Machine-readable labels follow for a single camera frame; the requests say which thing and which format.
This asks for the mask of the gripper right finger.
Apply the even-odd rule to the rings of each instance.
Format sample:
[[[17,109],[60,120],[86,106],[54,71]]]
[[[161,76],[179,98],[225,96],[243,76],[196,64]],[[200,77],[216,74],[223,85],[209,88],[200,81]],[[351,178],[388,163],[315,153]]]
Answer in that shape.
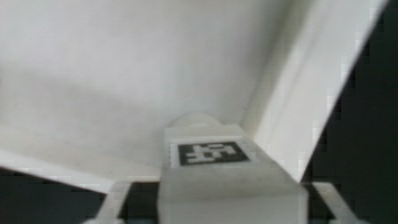
[[[362,224],[342,196],[328,182],[303,182],[308,192],[307,224]]]

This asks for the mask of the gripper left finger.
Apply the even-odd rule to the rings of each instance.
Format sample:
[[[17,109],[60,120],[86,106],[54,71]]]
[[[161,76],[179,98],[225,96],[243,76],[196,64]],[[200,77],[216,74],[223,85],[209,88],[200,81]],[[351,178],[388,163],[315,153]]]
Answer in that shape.
[[[116,182],[84,224],[157,224],[156,199],[156,182]]]

